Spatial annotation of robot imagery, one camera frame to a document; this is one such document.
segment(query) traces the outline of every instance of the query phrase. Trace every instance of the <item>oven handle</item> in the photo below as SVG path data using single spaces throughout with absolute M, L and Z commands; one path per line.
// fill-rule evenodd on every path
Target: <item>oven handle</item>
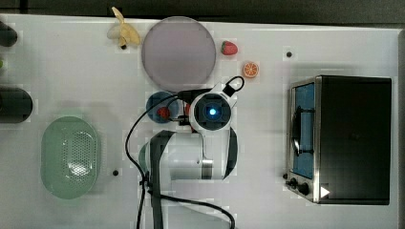
M 302 153 L 313 153 L 300 150 L 300 141 L 301 141 L 301 113 L 314 113 L 314 109 L 302 109 L 301 106 L 298 106 L 295 110 L 294 116 L 292 118 L 292 133 L 291 133 L 291 144 L 294 149 L 294 153 L 299 156 Z

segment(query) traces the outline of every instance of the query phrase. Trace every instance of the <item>oven window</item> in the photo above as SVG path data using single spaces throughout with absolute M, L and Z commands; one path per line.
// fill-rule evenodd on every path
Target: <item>oven window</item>
M 301 136 L 299 154 L 294 154 L 292 172 L 312 179 L 313 120 L 315 116 L 315 87 L 313 83 L 295 88 L 295 111 L 297 109 L 301 111 Z

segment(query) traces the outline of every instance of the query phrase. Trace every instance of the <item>green basket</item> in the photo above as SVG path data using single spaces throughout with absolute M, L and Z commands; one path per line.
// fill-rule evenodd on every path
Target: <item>green basket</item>
M 58 198 L 79 198 L 96 182 L 100 158 L 92 126 L 74 116 L 58 118 L 42 136 L 42 182 Z

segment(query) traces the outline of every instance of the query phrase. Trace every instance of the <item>white table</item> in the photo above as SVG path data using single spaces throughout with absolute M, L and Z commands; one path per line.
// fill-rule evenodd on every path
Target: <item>white table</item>
M 34 100 L 31 118 L 0 124 L 0 228 L 135 228 L 138 172 L 123 151 L 130 125 L 159 91 L 141 65 L 140 47 L 122 51 L 107 31 L 115 18 L 1 15 L 19 34 L 0 83 L 16 84 Z M 127 20 L 144 37 L 155 20 Z M 397 30 L 203 23 L 217 48 L 235 41 L 234 57 L 218 53 L 208 86 L 241 73 L 247 60 L 260 75 L 239 94 L 234 127 L 241 142 L 236 171 L 225 181 L 174 184 L 177 197 L 208 198 L 229 210 L 244 228 L 397 228 Z M 293 56 L 286 58 L 286 52 Z M 393 156 L 389 206 L 314 205 L 288 191 L 286 169 L 287 88 L 319 73 L 389 76 L 394 82 Z M 80 115 L 102 140 L 101 174 L 94 188 L 75 200 L 54 198 L 40 178 L 45 128 L 63 115 Z M 152 135 L 174 125 L 144 118 L 131 139 L 136 154 Z M 112 172 L 119 169 L 120 176 Z M 149 199 L 146 221 L 151 220 Z

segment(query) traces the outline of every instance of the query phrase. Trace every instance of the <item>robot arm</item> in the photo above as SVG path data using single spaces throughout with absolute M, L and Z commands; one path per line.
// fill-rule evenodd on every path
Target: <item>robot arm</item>
M 241 77 L 236 76 L 226 84 L 217 84 L 211 90 L 187 92 L 189 97 L 194 98 L 189 122 L 196 133 L 162 131 L 142 148 L 139 164 L 143 171 L 151 175 L 149 188 L 153 193 L 155 229 L 168 227 L 170 211 L 162 197 L 171 193 L 172 180 L 224 179 L 235 167 L 238 142 L 230 121 L 237 99 L 235 92 L 244 86 L 238 90 L 232 88 L 229 83 L 236 78 Z

